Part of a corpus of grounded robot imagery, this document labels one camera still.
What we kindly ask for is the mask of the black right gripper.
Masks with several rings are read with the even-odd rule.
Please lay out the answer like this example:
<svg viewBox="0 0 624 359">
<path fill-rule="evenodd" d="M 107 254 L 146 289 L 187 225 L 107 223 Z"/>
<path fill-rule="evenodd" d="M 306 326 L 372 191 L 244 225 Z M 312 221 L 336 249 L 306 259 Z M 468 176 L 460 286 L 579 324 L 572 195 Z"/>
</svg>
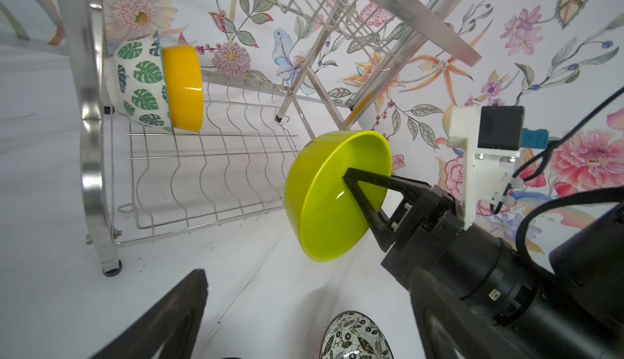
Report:
<svg viewBox="0 0 624 359">
<path fill-rule="evenodd" d="M 502 239 L 463 227 L 458 203 L 429 184 L 350 168 L 343 176 L 373 236 L 382 266 L 410 292 L 411 274 L 430 273 L 489 327 L 546 327 L 548 286 Z M 388 192 L 401 195 L 391 214 Z"/>
</svg>

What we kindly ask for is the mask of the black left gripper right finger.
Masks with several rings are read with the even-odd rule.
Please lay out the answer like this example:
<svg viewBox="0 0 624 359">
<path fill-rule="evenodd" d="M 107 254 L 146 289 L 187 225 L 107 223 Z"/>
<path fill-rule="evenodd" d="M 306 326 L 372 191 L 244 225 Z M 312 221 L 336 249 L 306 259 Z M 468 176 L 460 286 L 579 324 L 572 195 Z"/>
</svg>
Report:
<svg viewBox="0 0 624 359">
<path fill-rule="evenodd" d="M 425 357 L 526 357 L 421 268 L 411 274 L 410 298 Z"/>
</svg>

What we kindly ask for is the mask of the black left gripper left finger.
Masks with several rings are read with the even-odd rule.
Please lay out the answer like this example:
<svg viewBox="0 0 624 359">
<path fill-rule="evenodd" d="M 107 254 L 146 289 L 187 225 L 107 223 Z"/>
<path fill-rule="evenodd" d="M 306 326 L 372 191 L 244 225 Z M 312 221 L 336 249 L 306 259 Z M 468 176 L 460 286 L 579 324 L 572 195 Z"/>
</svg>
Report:
<svg viewBox="0 0 624 359">
<path fill-rule="evenodd" d="M 202 323 L 208 282 L 191 271 L 95 358 L 190 358 Z"/>
</svg>

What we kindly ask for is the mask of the lime green bowl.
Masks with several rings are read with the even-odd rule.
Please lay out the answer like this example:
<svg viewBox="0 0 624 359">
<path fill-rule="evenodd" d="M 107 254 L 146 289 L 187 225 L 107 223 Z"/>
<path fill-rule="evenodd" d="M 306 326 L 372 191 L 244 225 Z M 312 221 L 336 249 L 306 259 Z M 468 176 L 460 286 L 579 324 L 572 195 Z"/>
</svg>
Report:
<svg viewBox="0 0 624 359">
<path fill-rule="evenodd" d="M 390 176 L 393 156 L 375 131 L 335 131 L 313 139 L 294 160 L 284 209 L 304 254 L 325 263 L 340 258 L 369 230 L 343 176 L 349 169 Z"/>
</svg>

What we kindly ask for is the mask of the green leaf pattern bowl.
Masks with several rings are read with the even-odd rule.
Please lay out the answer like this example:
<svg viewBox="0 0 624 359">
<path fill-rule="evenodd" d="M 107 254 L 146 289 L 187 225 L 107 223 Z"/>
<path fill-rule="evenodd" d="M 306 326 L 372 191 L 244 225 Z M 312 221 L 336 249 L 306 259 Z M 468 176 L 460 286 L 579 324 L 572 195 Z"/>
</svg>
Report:
<svg viewBox="0 0 624 359">
<path fill-rule="evenodd" d="M 171 135 L 161 50 L 156 32 L 122 42 L 104 60 L 105 82 L 115 110 L 143 128 Z"/>
</svg>

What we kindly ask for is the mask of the yellow bowl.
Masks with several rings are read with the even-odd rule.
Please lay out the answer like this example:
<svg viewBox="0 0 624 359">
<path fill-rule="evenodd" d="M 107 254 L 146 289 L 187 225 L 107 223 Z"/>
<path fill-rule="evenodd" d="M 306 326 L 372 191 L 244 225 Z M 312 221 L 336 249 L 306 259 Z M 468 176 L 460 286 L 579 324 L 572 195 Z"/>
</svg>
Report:
<svg viewBox="0 0 624 359">
<path fill-rule="evenodd" d="M 203 123 L 202 71 L 191 45 L 162 50 L 167 97 L 174 128 L 197 133 Z"/>
</svg>

